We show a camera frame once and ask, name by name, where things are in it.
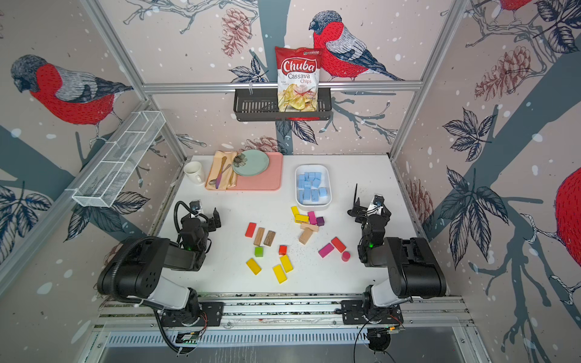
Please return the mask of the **blue rectangular block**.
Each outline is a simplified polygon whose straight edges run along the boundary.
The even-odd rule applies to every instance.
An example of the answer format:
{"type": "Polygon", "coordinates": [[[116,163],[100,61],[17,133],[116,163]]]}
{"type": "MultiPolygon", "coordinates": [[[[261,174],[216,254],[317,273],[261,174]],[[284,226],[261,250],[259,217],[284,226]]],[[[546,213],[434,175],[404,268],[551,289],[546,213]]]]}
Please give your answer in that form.
{"type": "Polygon", "coordinates": [[[311,188],[300,188],[298,191],[298,201],[300,204],[308,204],[312,200],[311,188]]]}

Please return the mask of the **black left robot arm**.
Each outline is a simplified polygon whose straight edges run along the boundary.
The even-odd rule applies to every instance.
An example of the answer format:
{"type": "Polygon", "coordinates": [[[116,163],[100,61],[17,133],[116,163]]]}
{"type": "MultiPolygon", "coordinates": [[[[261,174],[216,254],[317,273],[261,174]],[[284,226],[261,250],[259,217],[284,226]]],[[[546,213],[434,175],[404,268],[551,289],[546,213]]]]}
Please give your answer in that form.
{"type": "Polygon", "coordinates": [[[224,304],[200,302],[198,292],[163,277],[164,269],[199,272],[210,251],[209,234],[222,226],[219,212],[201,211],[201,202],[177,202],[173,212],[177,241],[130,238],[99,275],[100,294],[120,303],[146,306],[165,328],[218,327],[224,304]]]}

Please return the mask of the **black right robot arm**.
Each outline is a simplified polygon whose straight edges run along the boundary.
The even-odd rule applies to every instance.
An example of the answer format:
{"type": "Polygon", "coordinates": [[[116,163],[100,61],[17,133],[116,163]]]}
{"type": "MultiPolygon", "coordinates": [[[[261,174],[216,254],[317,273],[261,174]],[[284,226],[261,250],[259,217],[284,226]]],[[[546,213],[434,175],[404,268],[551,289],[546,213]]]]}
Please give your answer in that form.
{"type": "Polygon", "coordinates": [[[366,268],[380,269],[384,277],[369,284],[361,300],[341,302],[338,311],[344,325],[402,328],[402,304],[446,294],[446,278],[426,239],[386,236],[391,212],[382,195],[375,195],[366,206],[354,191],[353,206],[347,214],[360,229],[356,257],[366,268]]]}

